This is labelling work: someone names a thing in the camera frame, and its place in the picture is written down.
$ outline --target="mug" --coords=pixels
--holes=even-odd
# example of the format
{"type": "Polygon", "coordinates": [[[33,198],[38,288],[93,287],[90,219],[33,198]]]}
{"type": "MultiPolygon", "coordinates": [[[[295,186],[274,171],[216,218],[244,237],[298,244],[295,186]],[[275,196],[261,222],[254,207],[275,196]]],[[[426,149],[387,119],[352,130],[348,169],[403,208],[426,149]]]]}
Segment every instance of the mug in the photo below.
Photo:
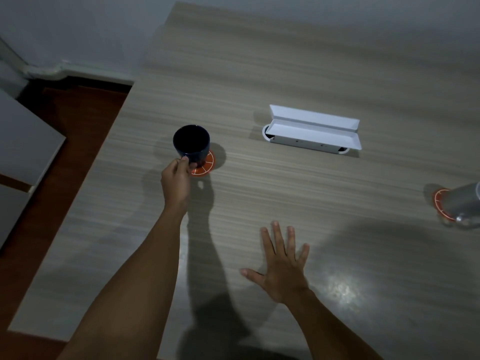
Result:
{"type": "Polygon", "coordinates": [[[210,135],[199,125],[186,125],[173,135],[173,146],[181,157],[188,157],[189,164],[201,167],[210,150],[210,135]]]}

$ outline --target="wooden table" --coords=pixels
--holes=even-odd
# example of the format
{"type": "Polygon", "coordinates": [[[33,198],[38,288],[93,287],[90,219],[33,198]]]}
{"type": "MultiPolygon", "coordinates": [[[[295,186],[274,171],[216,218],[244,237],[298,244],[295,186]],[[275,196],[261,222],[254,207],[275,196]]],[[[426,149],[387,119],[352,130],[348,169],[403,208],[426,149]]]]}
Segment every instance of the wooden table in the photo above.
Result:
{"type": "Polygon", "coordinates": [[[309,358],[287,309],[238,273],[265,268],[273,219],[311,245],[311,287],[383,357],[479,357],[479,232],[443,226],[424,191],[479,180],[480,82],[336,40],[175,5],[10,329],[71,336],[161,212],[173,133],[194,123],[217,166],[193,181],[160,357],[309,358]],[[269,104],[360,119],[363,150],[267,143],[269,104]]]}

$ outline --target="coaster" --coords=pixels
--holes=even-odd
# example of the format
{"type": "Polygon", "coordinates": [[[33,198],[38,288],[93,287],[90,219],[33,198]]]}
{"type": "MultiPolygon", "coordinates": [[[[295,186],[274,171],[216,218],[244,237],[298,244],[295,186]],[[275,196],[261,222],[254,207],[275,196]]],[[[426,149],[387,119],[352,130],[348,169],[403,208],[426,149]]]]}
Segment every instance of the coaster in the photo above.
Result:
{"type": "Polygon", "coordinates": [[[455,218],[452,216],[448,215],[444,209],[442,208],[442,194],[445,192],[448,192],[449,189],[447,188],[440,188],[439,190],[435,191],[433,194],[433,205],[435,206],[435,209],[437,210],[438,214],[441,215],[442,217],[446,218],[448,221],[455,221],[455,218]]]}
{"type": "Polygon", "coordinates": [[[199,168],[193,169],[190,174],[193,177],[206,176],[208,173],[210,173],[211,170],[213,170],[214,166],[215,166],[215,155],[213,155],[213,152],[209,150],[208,155],[205,158],[205,164],[203,164],[199,168]]]}

